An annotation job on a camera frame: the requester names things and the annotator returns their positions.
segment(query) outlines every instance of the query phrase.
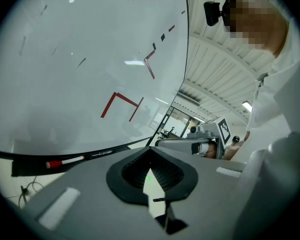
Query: red tape marking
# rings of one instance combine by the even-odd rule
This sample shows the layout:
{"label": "red tape marking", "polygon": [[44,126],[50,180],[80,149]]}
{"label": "red tape marking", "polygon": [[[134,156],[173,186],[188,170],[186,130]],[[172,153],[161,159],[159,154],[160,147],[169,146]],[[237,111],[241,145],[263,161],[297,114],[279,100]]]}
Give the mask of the red tape marking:
{"label": "red tape marking", "polygon": [[110,108],[110,105],[111,105],[111,103],[114,101],[116,95],[117,95],[116,92],[114,92],[114,93],[112,94],[112,96],[111,96],[111,98],[110,98],[108,104],[105,106],[105,109],[104,109],[104,111],[103,111],[103,113],[102,113],[102,115],[101,115],[102,118],[105,117],[105,115],[106,115],[106,113],[108,112],[108,109]]}
{"label": "red tape marking", "polygon": [[171,30],[173,30],[175,28],[175,25],[173,25],[170,29],[169,29],[169,32],[171,31]]}
{"label": "red tape marking", "polygon": [[146,60],[149,60],[150,57],[151,57],[152,55],[154,55],[154,53],[155,53],[155,51],[153,50],[147,57],[145,57],[145,59],[146,59]]}
{"label": "red tape marking", "polygon": [[120,99],[124,100],[125,102],[128,102],[128,103],[130,103],[131,105],[133,105],[133,106],[135,106],[135,107],[138,107],[138,104],[137,104],[137,103],[134,103],[132,100],[128,99],[127,97],[123,96],[122,94],[117,93],[116,96],[119,97]]}
{"label": "red tape marking", "polygon": [[153,79],[155,79],[155,75],[154,75],[154,73],[152,72],[152,69],[151,69],[151,67],[150,67],[150,64],[149,64],[148,60],[149,60],[149,58],[150,58],[154,53],[155,53],[155,51],[153,50],[153,51],[152,51],[147,57],[145,57],[145,59],[144,59],[144,63],[146,64],[146,67],[148,68],[148,70],[149,70],[149,72],[150,72],[150,74],[151,74],[151,76],[152,76]]}
{"label": "red tape marking", "polygon": [[129,122],[131,122],[132,118],[134,117],[135,113],[137,112],[137,110],[138,110],[138,108],[139,108],[141,102],[143,101],[144,97],[142,97],[142,99],[141,99],[141,101],[139,102],[139,104],[137,104],[137,103],[134,103],[132,100],[128,99],[127,97],[123,96],[122,94],[117,93],[117,92],[114,92],[114,93],[112,94],[112,96],[111,96],[109,102],[108,102],[107,105],[105,106],[105,109],[104,109],[104,111],[103,111],[103,113],[102,113],[102,115],[101,115],[101,118],[104,118],[104,117],[106,116],[106,113],[108,112],[108,109],[110,108],[110,106],[111,106],[111,104],[112,104],[112,102],[114,101],[114,99],[115,99],[116,96],[117,96],[118,98],[124,100],[125,102],[128,102],[129,104],[131,104],[131,105],[133,105],[133,106],[136,107],[136,109],[134,110],[132,116],[130,117]]}
{"label": "red tape marking", "polygon": [[145,62],[146,67],[148,68],[148,70],[149,70],[149,72],[150,72],[150,74],[151,74],[151,76],[152,76],[152,79],[155,79],[155,75],[154,75],[154,73],[152,72],[152,69],[151,69],[151,67],[150,67],[150,64],[149,64],[149,62],[148,62],[148,60],[147,60],[146,58],[144,59],[144,62]]}

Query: wire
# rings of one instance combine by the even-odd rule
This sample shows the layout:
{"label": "wire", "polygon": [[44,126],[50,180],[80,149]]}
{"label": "wire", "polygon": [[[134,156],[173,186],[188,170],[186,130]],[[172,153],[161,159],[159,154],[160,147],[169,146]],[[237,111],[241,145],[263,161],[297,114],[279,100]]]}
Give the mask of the wire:
{"label": "wire", "polygon": [[35,184],[35,183],[38,184],[38,185],[40,185],[42,188],[44,188],[44,186],[43,186],[41,183],[37,182],[36,179],[37,179],[37,176],[35,176],[34,179],[33,179],[33,181],[30,182],[30,183],[23,189],[23,193],[21,193],[21,195],[19,196],[19,200],[18,200],[18,206],[19,206],[19,208],[21,208],[21,207],[20,207],[20,200],[21,200],[21,197],[22,197],[23,195],[27,195],[27,194],[29,193],[28,188],[29,188],[30,185],[32,185],[33,190],[34,190],[35,192],[37,192],[37,193],[38,193],[38,191],[37,191],[37,190],[35,189],[35,187],[34,187],[34,184]]}
{"label": "wire", "polygon": [[23,195],[23,193],[19,196],[19,201],[18,201],[18,206],[19,206],[19,208],[21,208],[21,207],[20,207],[20,200],[21,200],[22,195]]}

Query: white shirt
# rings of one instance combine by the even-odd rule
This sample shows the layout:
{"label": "white shirt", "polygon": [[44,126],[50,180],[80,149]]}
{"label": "white shirt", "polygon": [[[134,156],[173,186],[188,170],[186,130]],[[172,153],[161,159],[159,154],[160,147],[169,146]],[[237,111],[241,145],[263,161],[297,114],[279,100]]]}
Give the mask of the white shirt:
{"label": "white shirt", "polygon": [[258,78],[252,112],[246,127],[250,136],[232,161],[247,162],[252,152],[267,149],[271,143],[291,132],[274,95],[297,71],[299,62],[300,29],[292,18],[280,55],[275,59],[268,76]]}

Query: white curved panel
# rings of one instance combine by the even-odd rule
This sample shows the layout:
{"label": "white curved panel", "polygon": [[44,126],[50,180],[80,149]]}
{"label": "white curved panel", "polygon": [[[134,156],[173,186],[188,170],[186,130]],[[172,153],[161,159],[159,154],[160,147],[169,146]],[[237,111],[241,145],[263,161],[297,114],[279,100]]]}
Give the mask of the white curved panel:
{"label": "white curved panel", "polygon": [[19,0],[0,29],[0,151],[153,136],[184,80],[187,13],[186,0]]}

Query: floor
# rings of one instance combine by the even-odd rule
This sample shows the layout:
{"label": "floor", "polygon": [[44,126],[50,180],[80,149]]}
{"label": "floor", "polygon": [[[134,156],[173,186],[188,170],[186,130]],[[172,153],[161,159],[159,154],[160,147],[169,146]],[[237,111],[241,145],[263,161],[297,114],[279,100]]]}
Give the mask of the floor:
{"label": "floor", "polygon": [[[155,138],[151,142],[150,146],[154,146],[157,139],[158,134],[156,134]],[[145,147],[148,143],[148,139],[130,145],[131,149]],[[0,193],[4,198],[13,202],[15,205],[23,208],[25,205],[24,199],[21,198],[19,202],[19,198],[21,195],[21,186],[24,188],[28,187],[29,194],[26,196],[27,201],[30,200],[37,192],[39,192],[43,187],[47,186],[51,182],[58,179],[64,173],[57,173],[51,175],[40,175],[37,176],[36,179],[34,176],[25,176],[25,177],[11,177],[12,171],[12,160],[2,159],[0,158]],[[152,199],[162,198],[164,197],[164,191],[160,187],[156,178],[154,177],[151,170],[149,170],[148,176],[146,178],[144,184],[144,193],[149,196],[149,207],[151,210],[151,215],[156,217],[158,215],[162,215],[165,212],[165,202],[156,202],[154,203]]]}

